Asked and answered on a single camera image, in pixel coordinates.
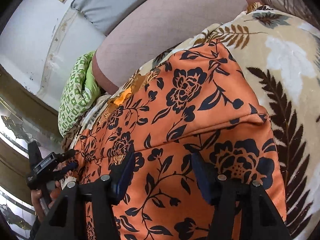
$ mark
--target black bracket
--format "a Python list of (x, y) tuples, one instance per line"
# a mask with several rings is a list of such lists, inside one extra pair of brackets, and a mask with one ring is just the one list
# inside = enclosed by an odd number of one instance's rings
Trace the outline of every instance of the black bracket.
[(95, 182), (69, 182), (42, 222), (35, 240), (86, 240), (85, 202), (92, 202), (96, 239), (119, 240), (112, 205), (124, 198), (134, 167), (134, 153), (130, 153), (120, 165), (112, 166), (109, 175), (102, 175)]
[(243, 184), (218, 175), (200, 153), (193, 153), (191, 161), (202, 197), (215, 206), (208, 240), (231, 239), (236, 202), (242, 212), (239, 240), (291, 240), (278, 210), (259, 181)]
[(72, 158), (75, 156), (76, 152), (73, 149), (62, 154), (52, 152), (42, 159), (39, 147), (36, 141), (33, 141), (28, 144), (28, 153), (30, 173), (26, 177), (26, 183), (31, 190), (40, 189), (42, 191), (40, 203), (44, 213), (47, 214), (49, 212), (48, 205), (52, 201), (50, 198), (50, 192), (47, 188), (47, 183), (54, 180), (60, 180), (68, 171), (77, 168), (77, 163), (70, 163), (62, 170), (54, 171), (59, 163)]

